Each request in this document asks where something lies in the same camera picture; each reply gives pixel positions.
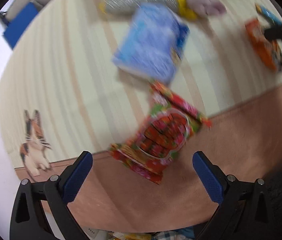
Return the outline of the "orange mushroom snack bag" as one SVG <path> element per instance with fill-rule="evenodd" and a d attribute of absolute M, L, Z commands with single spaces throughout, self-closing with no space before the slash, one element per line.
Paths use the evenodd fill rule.
<path fill-rule="evenodd" d="M 276 40 L 268 41 L 264 36 L 263 27 L 257 18 L 245 23 L 245 31 L 253 50 L 262 63 L 272 72 L 282 72 L 282 51 Z"/>

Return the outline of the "red floral snack bag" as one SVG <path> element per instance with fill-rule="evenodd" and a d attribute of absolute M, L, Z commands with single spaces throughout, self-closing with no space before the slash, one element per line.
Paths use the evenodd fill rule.
<path fill-rule="evenodd" d="M 150 82 L 151 109 L 135 135 L 111 144 L 114 159 L 133 172 L 159 185 L 163 171 L 176 159 L 187 140 L 210 120 L 158 81 Z"/>

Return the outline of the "light blue tissue pack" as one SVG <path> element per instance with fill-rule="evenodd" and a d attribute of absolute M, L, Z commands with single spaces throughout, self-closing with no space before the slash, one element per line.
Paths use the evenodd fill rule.
<path fill-rule="evenodd" d="M 132 75 L 168 84 L 181 62 L 189 33 L 188 26 L 168 7 L 142 4 L 112 62 Z"/>

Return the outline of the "blue snack bar wrapper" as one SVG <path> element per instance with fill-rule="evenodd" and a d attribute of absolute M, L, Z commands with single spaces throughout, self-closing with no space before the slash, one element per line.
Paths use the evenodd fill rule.
<path fill-rule="evenodd" d="M 256 3 L 255 8 L 257 13 L 271 24 L 271 27 L 265 30 L 266 39 L 269 41 L 282 39 L 282 20 L 262 5 Z"/>

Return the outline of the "silver scrubber with yellow sponge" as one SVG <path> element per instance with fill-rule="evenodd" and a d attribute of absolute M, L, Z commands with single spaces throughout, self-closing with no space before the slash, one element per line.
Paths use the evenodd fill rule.
<path fill-rule="evenodd" d="M 128 15 L 134 13 L 137 8 L 145 3 L 164 5 L 189 21 L 198 18 L 198 15 L 188 7 L 186 0 L 104 0 L 100 4 L 100 9 L 106 14 Z"/>

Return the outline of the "striped cream table mat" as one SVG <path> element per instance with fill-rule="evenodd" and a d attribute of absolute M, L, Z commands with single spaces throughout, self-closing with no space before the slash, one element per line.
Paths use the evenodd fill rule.
<path fill-rule="evenodd" d="M 137 130 L 150 109 L 146 81 L 111 61 L 129 19 L 99 10 L 101 0 L 52 0 L 15 46 L 0 80 L 0 128 L 20 179 L 28 177 L 19 149 L 25 111 L 38 110 L 51 165 L 34 168 L 45 181 L 84 150 L 93 168 L 74 202 L 84 228 L 165 231 L 204 222 L 217 205 L 192 167 L 203 151 L 223 172 L 254 181 L 282 167 L 282 73 L 259 60 L 244 24 L 255 4 L 276 12 L 270 0 L 221 0 L 225 15 L 189 23 L 190 35 L 171 90 L 209 117 L 211 127 L 192 136 L 156 185 L 112 158 L 106 149 Z"/>

